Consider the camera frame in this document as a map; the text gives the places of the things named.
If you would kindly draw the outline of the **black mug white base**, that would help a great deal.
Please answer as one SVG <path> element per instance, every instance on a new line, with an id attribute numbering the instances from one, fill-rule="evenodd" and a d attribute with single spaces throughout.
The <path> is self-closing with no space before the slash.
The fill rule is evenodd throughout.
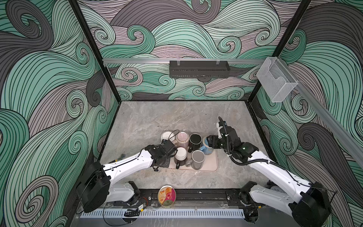
<path id="1" fill-rule="evenodd" d="M 178 147 L 177 152 L 174 156 L 174 162 L 176 164 L 176 169 L 186 165 L 188 160 L 188 152 L 184 147 Z"/>

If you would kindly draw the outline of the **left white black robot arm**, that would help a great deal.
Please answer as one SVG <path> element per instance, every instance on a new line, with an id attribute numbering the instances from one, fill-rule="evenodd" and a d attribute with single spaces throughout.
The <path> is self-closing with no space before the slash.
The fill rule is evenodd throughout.
<path id="1" fill-rule="evenodd" d="M 139 197 L 134 182 L 118 184 L 122 179 L 144 169 L 158 171 L 165 161 L 177 153 L 177 147 L 170 140 L 158 145 L 148 145 L 139 153 L 126 159 L 88 166 L 76 183 L 76 190 L 84 213 L 90 213 L 107 202 L 122 201 L 130 205 Z"/>

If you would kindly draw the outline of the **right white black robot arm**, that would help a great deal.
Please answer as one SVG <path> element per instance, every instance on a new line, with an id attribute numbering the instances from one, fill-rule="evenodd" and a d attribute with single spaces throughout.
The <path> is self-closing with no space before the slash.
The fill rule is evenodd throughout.
<path id="1" fill-rule="evenodd" d="M 217 124 L 217 135 L 207 137 L 208 145 L 222 149 L 233 163 L 250 166 L 265 175 L 280 191 L 248 182 L 240 191 L 245 205 L 245 220 L 258 219 L 258 209 L 264 205 L 291 216 L 301 227 L 321 227 L 331 214 L 328 189 L 321 183 L 311 183 L 268 158 L 259 148 L 242 142 L 235 129 Z"/>

